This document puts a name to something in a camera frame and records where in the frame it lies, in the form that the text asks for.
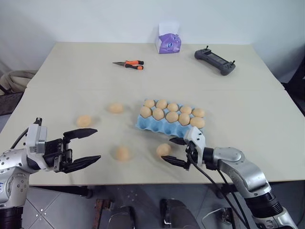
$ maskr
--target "egg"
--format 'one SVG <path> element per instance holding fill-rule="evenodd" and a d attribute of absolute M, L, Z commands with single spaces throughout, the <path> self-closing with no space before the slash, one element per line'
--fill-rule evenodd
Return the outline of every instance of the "egg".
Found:
<path fill-rule="evenodd" d="M 166 115 L 166 120 L 169 122 L 169 123 L 173 123 L 173 122 L 176 122 L 178 120 L 178 114 L 174 111 L 171 111 L 169 113 L 167 113 Z"/>
<path fill-rule="evenodd" d="M 178 105 L 175 103 L 171 103 L 167 105 L 167 109 L 169 111 L 178 111 Z"/>
<path fill-rule="evenodd" d="M 189 106 L 183 106 L 180 108 L 181 113 L 186 113 L 190 115 L 192 113 L 192 108 Z"/>
<path fill-rule="evenodd" d="M 164 118 L 164 112 L 160 108 L 154 109 L 154 111 L 152 112 L 152 115 L 156 120 L 160 120 L 160 119 Z"/>
<path fill-rule="evenodd" d="M 76 124 L 78 127 L 85 128 L 90 126 L 91 122 L 92 119 L 89 115 L 82 115 L 78 117 Z"/>
<path fill-rule="evenodd" d="M 178 121 L 181 125 L 188 125 L 190 123 L 190 116 L 187 113 L 181 113 Z"/>
<path fill-rule="evenodd" d="M 128 161 L 130 159 L 129 149 L 125 146 L 120 146 L 116 150 L 115 158 L 118 161 Z"/>
<path fill-rule="evenodd" d="M 192 112 L 192 114 L 195 116 L 195 117 L 200 117 L 202 118 L 204 116 L 204 110 L 201 109 L 201 108 L 195 108 Z"/>
<path fill-rule="evenodd" d="M 144 106 L 147 106 L 148 108 L 152 108 L 154 106 L 154 100 L 152 99 L 145 100 Z"/>
<path fill-rule="evenodd" d="M 165 109 L 167 107 L 167 101 L 165 99 L 160 99 L 157 104 L 157 108 L 160 108 L 161 110 Z"/>
<path fill-rule="evenodd" d="M 172 151 L 172 148 L 169 144 L 164 143 L 158 146 L 156 152 L 159 157 L 168 156 Z"/>
<path fill-rule="evenodd" d="M 119 114 L 124 111 L 124 105 L 121 103 L 110 104 L 108 110 L 113 114 Z"/>
<path fill-rule="evenodd" d="M 149 116 L 152 115 L 152 110 L 146 106 L 143 106 L 141 107 L 140 109 L 140 115 L 143 117 L 143 118 L 148 118 Z"/>
<path fill-rule="evenodd" d="M 192 118 L 190 123 L 192 126 L 196 126 L 199 129 L 205 126 L 205 121 L 200 117 Z"/>

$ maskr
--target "tiled floor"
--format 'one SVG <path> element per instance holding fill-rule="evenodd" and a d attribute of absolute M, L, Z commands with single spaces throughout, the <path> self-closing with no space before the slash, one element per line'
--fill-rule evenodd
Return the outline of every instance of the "tiled floor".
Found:
<path fill-rule="evenodd" d="M 24 207 L 24 229 L 90 229 L 93 222 L 94 204 L 97 198 L 110 198 L 114 207 L 133 206 L 137 228 L 160 228 L 159 201 L 162 198 L 181 200 L 196 217 L 200 227 L 201 219 L 207 213 L 228 207 L 218 199 L 210 185 L 121 185 L 93 187 L 94 195 L 86 199 L 73 194 L 30 188 Z M 279 201 L 297 222 L 305 207 L 304 181 L 272 184 Z M 237 195 L 246 212 L 251 228 L 257 228 L 241 196 Z M 107 228 L 110 213 L 103 215 L 100 228 Z M 207 229 L 230 229 L 232 226 L 220 222 L 219 215 L 212 214 L 204 220 Z M 299 226 L 305 228 L 305 220 Z"/>

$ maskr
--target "blue egg carton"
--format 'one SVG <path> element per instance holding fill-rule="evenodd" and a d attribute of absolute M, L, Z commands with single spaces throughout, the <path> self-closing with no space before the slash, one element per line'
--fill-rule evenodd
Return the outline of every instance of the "blue egg carton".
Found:
<path fill-rule="evenodd" d="M 180 108 L 183 106 L 183 104 L 177 104 L 178 105 L 178 111 L 177 114 L 180 115 L 181 111 Z M 156 109 L 156 106 L 153 106 L 151 108 L 152 111 Z M 137 124 L 135 125 L 137 128 L 140 130 L 150 130 L 153 132 L 161 132 L 166 135 L 174 135 L 177 137 L 184 137 L 186 131 L 192 128 L 192 125 L 181 125 L 178 121 L 169 123 L 166 120 L 166 114 L 169 113 L 170 111 L 165 108 L 163 109 L 164 112 L 164 118 L 161 120 L 156 120 L 152 115 L 149 116 L 148 118 L 143 118 L 141 115 L 138 115 L 138 121 Z"/>

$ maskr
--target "white table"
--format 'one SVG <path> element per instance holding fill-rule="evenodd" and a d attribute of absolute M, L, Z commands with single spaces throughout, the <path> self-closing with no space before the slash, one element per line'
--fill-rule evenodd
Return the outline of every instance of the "white table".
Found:
<path fill-rule="evenodd" d="M 206 111 L 207 146 L 242 150 L 270 181 L 305 179 L 305 119 L 281 84 L 251 46 L 211 47 L 226 59 L 234 56 L 237 67 L 228 76 L 193 58 L 201 47 L 184 45 L 181 53 L 158 55 L 152 44 L 58 43 L 2 130 L 0 152 L 37 116 L 53 140 L 76 129 L 79 115 L 89 114 L 98 132 L 72 141 L 73 158 L 102 158 L 70 174 L 41 171 L 30 177 L 31 185 L 208 183 L 194 168 L 186 172 L 156 156 L 168 136 L 134 126 L 145 98 L 164 98 Z M 134 59 L 145 61 L 145 70 L 111 63 Z M 116 101 L 125 104 L 123 114 L 106 111 Z M 119 145 L 130 148 L 129 162 L 114 159 Z M 173 155 L 184 159 L 184 149 L 173 145 Z M 217 173 L 207 172 L 221 182 Z"/>
<path fill-rule="evenodd" d="M 158 54 L 154 44 L 57 43 L 29 88 L 104 89 L 129 81 L 141 84 L 172 82 L 177 90 L 283 90 L 251 45 L 210 45 L 209 48 L 236 68 L 220 75 L 210 64 L 196 60 L 194 53 L 202 44 L 182 45 L 181 52 Z M 144 70 L 125 69 L 112 62 L 144 61 Z"/>

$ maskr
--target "game controller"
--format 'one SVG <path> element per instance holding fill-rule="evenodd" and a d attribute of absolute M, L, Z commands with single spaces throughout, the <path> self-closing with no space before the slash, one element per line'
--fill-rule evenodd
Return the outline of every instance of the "game controller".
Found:
<path fill-rule="evenodd" d="M 198 60 L 204 60 L 220 70 L 221 75 L 228 75 L 234 70 L 235 64 L 228 62 L 220 56 L 212 53 L 208 46 L 205 49 L 197 50 L 195 52 L 195 58 Z"/>

